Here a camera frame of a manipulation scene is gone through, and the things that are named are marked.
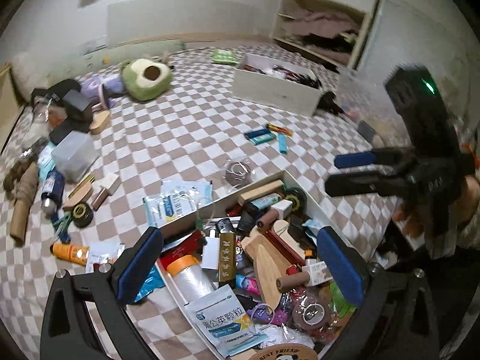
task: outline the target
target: metal bolt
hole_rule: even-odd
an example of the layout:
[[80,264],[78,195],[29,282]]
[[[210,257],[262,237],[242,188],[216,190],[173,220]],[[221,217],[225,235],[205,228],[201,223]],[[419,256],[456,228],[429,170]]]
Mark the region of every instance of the metal bolt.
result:
[[67,271],[64,269],[59,269],[55,276],[59,279],[63,278],[67,274]]
[[101,273],[107,273],[110,269],[112,268],[112,264],[109,264],[108,262],[100,265],[98,267],[98,270],[101,272]]
[[415,268],[413,270],[413,274],[419,279],[423,279],[425,277],[425,272],[420,268]]
[[368,264],[368,269],[370,272],[372,272],[375,275],[380,272],[380,270],[382,269],[382,266],[377,262],[371,262]]

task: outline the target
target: green led light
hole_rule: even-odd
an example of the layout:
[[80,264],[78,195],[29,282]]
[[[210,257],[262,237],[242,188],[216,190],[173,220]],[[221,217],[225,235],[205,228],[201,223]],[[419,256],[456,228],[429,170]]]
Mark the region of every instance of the green led light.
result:
[[427,86],[428,89],[430,89],[430,92],[432,92],[433,94],[435,94],[435,89],[433,86],[431,86],[427,81],[425,81],[424,79],[422,79],[423,83]]

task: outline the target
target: green plush toy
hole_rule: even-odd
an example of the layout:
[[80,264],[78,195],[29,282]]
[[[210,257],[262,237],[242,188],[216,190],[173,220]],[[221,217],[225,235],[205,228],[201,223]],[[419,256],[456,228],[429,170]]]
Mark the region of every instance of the green plush toy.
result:
[[125,62],[121,76],[127,93],[135,100],[145,102],[165,92],[172,81],[172,72],[166,64],[137,59]]

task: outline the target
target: box filled with items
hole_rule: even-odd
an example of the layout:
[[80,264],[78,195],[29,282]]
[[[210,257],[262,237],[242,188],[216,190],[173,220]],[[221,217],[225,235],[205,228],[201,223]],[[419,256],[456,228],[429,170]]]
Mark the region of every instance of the box filled with items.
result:
[[157,265],[217,358],[250,358],[254,350],[285,343],[319,353],[355,310],[317,258],[317,233],[324,227],[351,246],[281,171],[164,225]]
[[305,67],[246,54],[232,83],[232,97],[312,116],[323,93],[320,80]]

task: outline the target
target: blue gripper pad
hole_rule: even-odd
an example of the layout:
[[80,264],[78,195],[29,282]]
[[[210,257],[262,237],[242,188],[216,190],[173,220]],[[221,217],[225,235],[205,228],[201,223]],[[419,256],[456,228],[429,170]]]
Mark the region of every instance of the blue gripper pad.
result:
[[369,285],[367,264],[330,226],[317,234],[317,253],[325,261],[345,300],[360,307]]
[[112,288],[122,306],[131,304],[163,249],[160,229],[149,227],[133,247],[125,249],[114,263]]
[[377,156],[371,151],[363,151],[361,153],[340,154],[335,157],[333,165],[338,169],[361,167],[374,164],[376,160]]

